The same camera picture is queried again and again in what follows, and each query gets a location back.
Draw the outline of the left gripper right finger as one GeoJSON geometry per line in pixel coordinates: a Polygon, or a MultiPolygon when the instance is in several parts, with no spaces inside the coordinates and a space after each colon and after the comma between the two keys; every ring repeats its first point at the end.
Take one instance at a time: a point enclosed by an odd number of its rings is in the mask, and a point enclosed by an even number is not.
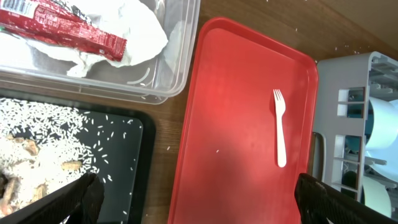
{"type": "Polygon", "coordinates": [[[306,173],[299,174],[294,196],[302,224],[397,224],[306,173]]]}

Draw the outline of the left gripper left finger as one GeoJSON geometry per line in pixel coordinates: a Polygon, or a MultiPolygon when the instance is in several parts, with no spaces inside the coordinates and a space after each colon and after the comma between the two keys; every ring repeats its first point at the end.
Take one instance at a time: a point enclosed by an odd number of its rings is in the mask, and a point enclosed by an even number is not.
{"type": "Polygon", "coordinates": [[[1,219],[1,224],[96,224],[104,201],[104,184],[87,173],[74,182],[1,219]]]}

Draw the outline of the mint green bowl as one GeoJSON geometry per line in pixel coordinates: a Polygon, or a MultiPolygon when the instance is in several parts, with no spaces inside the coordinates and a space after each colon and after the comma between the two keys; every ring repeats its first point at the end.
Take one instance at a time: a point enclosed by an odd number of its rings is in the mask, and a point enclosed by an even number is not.
{"type": "Polygon", "coordinates": [[[372,178],[363,177],[363,192],[365,206],[391,217],[392,205],[386,187],[372,178]]]}

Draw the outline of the rice and food scraps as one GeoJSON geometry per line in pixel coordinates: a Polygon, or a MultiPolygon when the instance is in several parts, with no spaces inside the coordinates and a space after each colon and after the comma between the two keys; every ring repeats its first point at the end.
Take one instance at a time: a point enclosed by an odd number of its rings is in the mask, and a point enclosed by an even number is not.
{"type": "Polygon", "coordinates": [[[111,151],[134,120],[71,106],[1,98],[1,217],[91,172],[104,182],[111,151]]]}

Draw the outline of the white plastic fork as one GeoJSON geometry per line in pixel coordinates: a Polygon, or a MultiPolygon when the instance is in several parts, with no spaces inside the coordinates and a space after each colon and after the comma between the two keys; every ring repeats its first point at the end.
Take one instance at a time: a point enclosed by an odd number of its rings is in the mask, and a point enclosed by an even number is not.
{"type": "Polygon", "coordinates": [[[287,154],[282,124],[282,117],[285,113],[285,100],[279,89],[274,89],[273,94],[275,102],[275,121],[277,131],[277,165],[279,167],[285,167],[287,163],[287,154]]]}

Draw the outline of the red snack wrapper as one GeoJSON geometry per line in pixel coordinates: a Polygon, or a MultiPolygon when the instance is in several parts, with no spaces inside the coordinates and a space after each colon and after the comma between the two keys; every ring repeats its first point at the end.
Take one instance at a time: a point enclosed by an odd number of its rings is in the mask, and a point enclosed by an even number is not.
{"type": "Polygon", "coordinates": [[[121,61],[127,40],[91,23],[67,1],[1,0],[1,27],[47,44],[71,47],[121,61]]]}

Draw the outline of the white napkin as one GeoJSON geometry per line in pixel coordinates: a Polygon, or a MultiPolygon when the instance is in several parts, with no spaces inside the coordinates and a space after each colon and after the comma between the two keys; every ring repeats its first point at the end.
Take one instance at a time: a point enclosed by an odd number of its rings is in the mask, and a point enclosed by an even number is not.
{"type": "MultiPolygon", "coordinates": [[[[116,68],[134,66],[150,60],[167,45],[167,36],[155,14],[138,0],[76,0],[64,3],[77,7],[97,28],[127,40],[123,59],[120,62],[107,60],[116,68]]],[[[75,63],[67,71],[70,77],[85,77],[94,64],[106,59],[76,47],[46,44],[40,40],[1,31],[1,57],[8,59],[8,65],[21,67],[26,63],[28,55],[25,48],[28,45],[55,60],[75,63]]]]}

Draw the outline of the light blue plate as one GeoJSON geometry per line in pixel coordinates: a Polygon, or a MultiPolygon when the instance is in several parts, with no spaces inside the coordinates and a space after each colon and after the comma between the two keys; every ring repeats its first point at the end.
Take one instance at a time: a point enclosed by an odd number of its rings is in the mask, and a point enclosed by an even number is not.
{"type": "Polygon", "coordinates": [[[388,102],[369,98],[369,114],[365,133],[366,157],[385,161],[372,168],[384,177],[397,182],[397,100],[388,102]]]}

